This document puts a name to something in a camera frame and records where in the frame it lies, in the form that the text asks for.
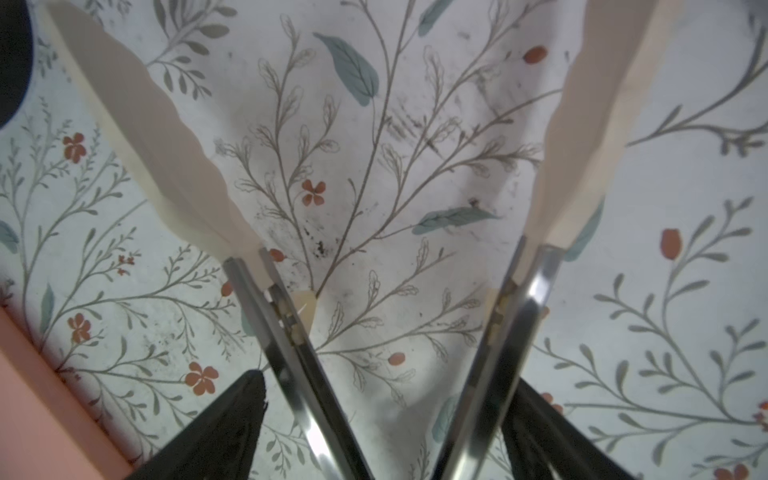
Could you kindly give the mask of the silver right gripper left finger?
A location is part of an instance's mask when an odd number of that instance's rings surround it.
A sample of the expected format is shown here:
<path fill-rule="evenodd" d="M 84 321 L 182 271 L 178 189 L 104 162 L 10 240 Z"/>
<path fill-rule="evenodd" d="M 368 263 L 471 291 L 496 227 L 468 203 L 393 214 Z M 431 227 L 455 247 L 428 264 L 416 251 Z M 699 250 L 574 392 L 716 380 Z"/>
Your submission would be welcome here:
<path fill-rule="evenodd" d="M 370 478 L 271 254 L 174 103 L 137 56 L 76 6 L 46 3 L 41 22 L 112 149 L 158 216 L 179 238 L 221 263 L 324 476 Z"/>

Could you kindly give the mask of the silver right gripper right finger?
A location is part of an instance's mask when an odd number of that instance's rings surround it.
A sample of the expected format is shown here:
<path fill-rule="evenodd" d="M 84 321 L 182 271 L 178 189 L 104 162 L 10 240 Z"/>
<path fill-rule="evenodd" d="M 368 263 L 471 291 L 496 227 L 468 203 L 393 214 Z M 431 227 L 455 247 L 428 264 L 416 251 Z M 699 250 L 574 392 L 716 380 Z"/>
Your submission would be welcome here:
<path fill-rule="evenodd" d="M 679 1 L 590 1 L 582 45 L 544 138 L 544 159 L 506 282 L 435 465 L 478 476 L 512 403 L 565 253 L 597 210 L 663 58 Z"/>

